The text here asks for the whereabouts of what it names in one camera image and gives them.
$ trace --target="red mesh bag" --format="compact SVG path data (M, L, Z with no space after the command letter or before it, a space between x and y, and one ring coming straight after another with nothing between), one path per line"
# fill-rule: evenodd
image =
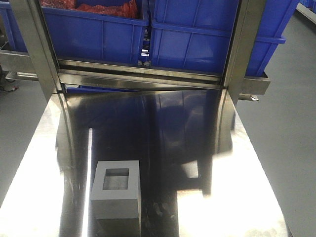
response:
M40 0L42 6L72 9L76 7L76 0Z
M87 4L81 4L76 10L128 18L137 18L138 13L135 0L126 2L123 6L89 6Z

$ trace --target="floor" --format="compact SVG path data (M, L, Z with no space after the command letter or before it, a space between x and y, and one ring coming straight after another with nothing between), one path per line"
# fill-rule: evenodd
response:
M260 102L237 110L294 237L316 236L316 26L295 13ZM37 82L0 92L0 204L45 108Z

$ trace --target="metal bar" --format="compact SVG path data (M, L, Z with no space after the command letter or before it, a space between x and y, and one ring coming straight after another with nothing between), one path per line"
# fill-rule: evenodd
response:
M57 58L39 0L10 0L10 4L48 101L52 93L61 90L61 84L57 74Z
M221 89L222 86L202 80L172 80L159 77L123 76L73 70L60 70L59 78L64 84L103 86L133 90L180 90L180 89Z
M236 105L250 60L266 0L240 0L222 85Z
M39 80L35 77L36 71L27 53L0 50L0 63L4 71L11 72L7 75L10 79ZM152 68L110 65L65 59L60 59L59 65L62 68L72 68L72 70L60 69L60 72L62 72L63 83L74 85L82 84L102 87L124 84L124 86L128 88L132 88L131 81L135 80L130 80L130 82L127 83L124 78L128 77L131 79L136 78L138 81L141 81L140 84L135 85L137 88L159 88L159 90L162 90L170 89L172 87L179 89L180 86L185 86L186 89L188 89L187 86L189 82L194 82L195 85L196 82L204 84L198 85L197 87L199 88L222 88L217 86L219 77L216 75L174 72L170 70L166 71ZM97 77L95 75L93 77L88 76L91 75L90 73L96 72L98 72ZM269 84L270 80L265 74L262 77L245 77L242 83L241 93L264 95Z
M270 85L267 75L263 77L245 77L242 81L240 93L264 95Z
M6 79L10 80L32 80L32 81L39 81L39 78L36 74L32 73L16 73L16 72L9 72L6 76Z
M179 69L170 69L170 68L155 68L155 67L145 67L138 66L133 67L131 65L124 64L107 64L102 62L83 62L80 60L58 60L61 69L74 69L76 68L79 71L114 71L117 74L149 74L149 75L159 75L166 77L178 77L178 78L187 78L187 79L200 79L212 82L219 82L221 77L220 75L193 72L193 71L184 71Z
M306 16L307 19L309 19L311 22L316 24L316 14L309 10L307 7L305 7L301 3L298 3L296 10L298 10L300 13Z
M0 50L0 64L7 72L36 73L28 53Z
M242 93L239 94L239 100L259 101L256 95L242 94Z

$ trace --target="blue crate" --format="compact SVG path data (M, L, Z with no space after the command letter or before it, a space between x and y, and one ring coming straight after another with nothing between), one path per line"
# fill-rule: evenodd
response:
M151 64L211 73L222 73L230 32L176 26L152 20ZM261 76L278 44L285 38L257 37L246 75Z
M299 0L267 0L259 36L280 37ZM231 31L238 0L156 0L159 23Z
M300 0L300 3L304 5L305 7L312 8L314 1L313 0Z
M313 0L313 13L316 13L316 0Z
M102 0L102 5L113 0ZM117 5L128 0L116 1ZM99 4L78 0L77 4ZM90 12L43 7L47 27L57 56L137 65L148 25L148 3L138 2L142 19L129 19ZM0 1L0 14L12 50L27 52L8 2Z

